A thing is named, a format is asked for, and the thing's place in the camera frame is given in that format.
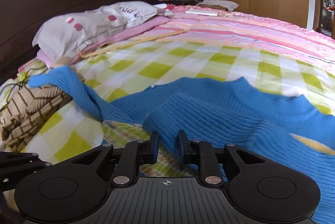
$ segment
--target sweater collar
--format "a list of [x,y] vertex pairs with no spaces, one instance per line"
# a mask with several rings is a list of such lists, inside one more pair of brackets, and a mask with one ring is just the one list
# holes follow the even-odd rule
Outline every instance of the sweater collar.
[[236,97],[263,117],[276,116],[282,121],[307,120],[318,110],[304,95],[287,97],[261,92],[241,77],[231,81],[230,85]]

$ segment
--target crosshair symbol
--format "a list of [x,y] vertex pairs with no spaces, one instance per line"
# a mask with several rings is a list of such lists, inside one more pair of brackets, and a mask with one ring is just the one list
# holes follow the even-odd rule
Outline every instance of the crosshair symbol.
[[170,185],[170,184],[173,183],[173,182],[171,182],[171,181],[169,181],[169,180],[165,180],[165,181],[163,181],[162,183],[163,183],[164,185],[168,186],[168,185]]

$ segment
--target grooved gray plate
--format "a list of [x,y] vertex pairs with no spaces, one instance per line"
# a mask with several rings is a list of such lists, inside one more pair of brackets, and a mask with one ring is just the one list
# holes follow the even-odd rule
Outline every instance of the grooved gray plate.
[[[264,224],[239,213],[221,190],[196,178],[145,178],[115,189],[92,215],[74,224]],[[313,224],[311,220],[297,224]]]

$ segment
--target ribbed knit fabric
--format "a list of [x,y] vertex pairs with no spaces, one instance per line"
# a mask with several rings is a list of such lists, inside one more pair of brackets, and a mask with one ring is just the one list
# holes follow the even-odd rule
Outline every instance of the ribbed knit fabric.
[[158,130],[174,155],[175,137],[184,129],[191,140],[206,140],[214,147],[233,142],[303,172],[321,189],[313,219],[335,223],[335,157],[317,152],[290,135],[334,149],[335,117],[321,114],[304,96],[263,93],[244,78],[233,82],[181,78],[107,103],[69,67],[32,76],[28,84],[60,87],[99,120],[140,123],[148,131]]

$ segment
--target screw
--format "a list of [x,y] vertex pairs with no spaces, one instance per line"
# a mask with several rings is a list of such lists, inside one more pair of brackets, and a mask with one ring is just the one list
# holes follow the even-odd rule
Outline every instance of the screw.
[[113,180],[116,184],[125,184],[130,181],[130,179],[126,176],[118,176]]
[[218,184],[221,182],[221,179],[217,176],[209,176],[207,178],[205,178],[205,182],[209,183],[209,184]]

